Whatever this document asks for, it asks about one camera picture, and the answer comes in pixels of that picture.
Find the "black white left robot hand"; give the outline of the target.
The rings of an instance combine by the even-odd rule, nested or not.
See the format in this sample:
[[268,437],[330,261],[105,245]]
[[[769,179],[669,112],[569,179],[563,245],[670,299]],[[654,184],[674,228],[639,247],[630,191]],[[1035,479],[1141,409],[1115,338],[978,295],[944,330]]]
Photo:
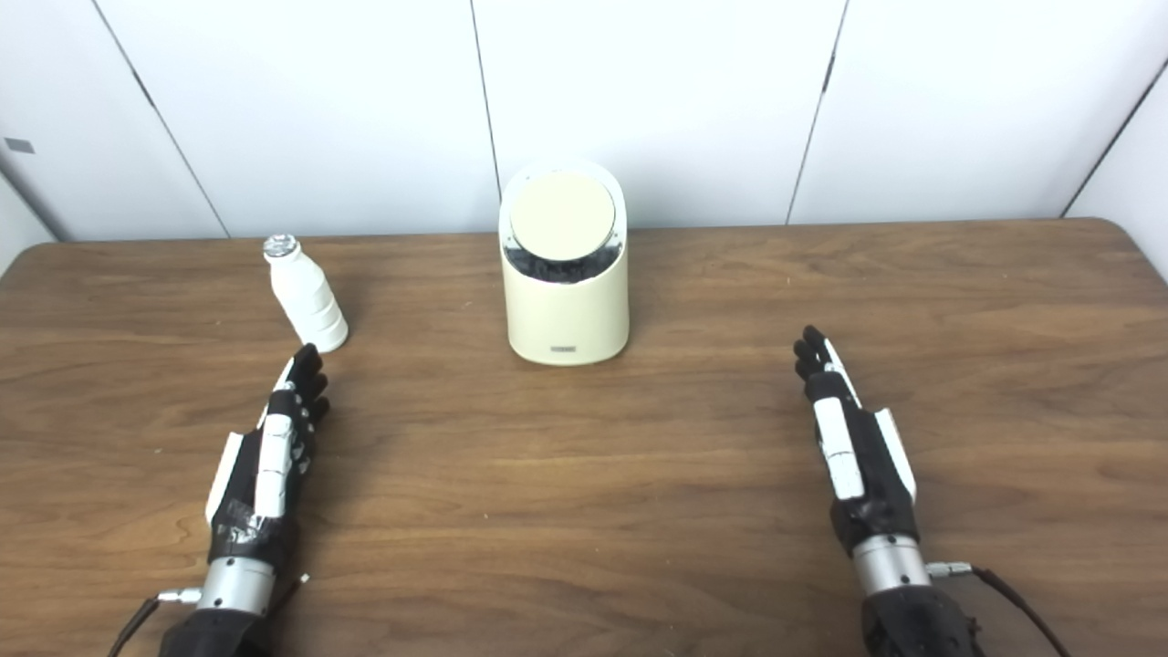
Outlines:
[[327,383],[317,345],[303,346],[276,379],[255,429],[225,438],[206,507],[208,562],[253,558],[281,569],[291,561],[318,427],[331,408]]

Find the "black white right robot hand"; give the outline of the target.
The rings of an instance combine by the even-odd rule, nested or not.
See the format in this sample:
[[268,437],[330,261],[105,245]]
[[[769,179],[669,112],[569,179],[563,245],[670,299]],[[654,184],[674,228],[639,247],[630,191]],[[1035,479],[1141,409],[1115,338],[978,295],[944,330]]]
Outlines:
[[871,412],[860,402],[842,358],[820,328],[805,326],[793,350],[829,473],[830,528],[839,544],[851,554],[872,537],[922,539],[916,478],[892,412]]

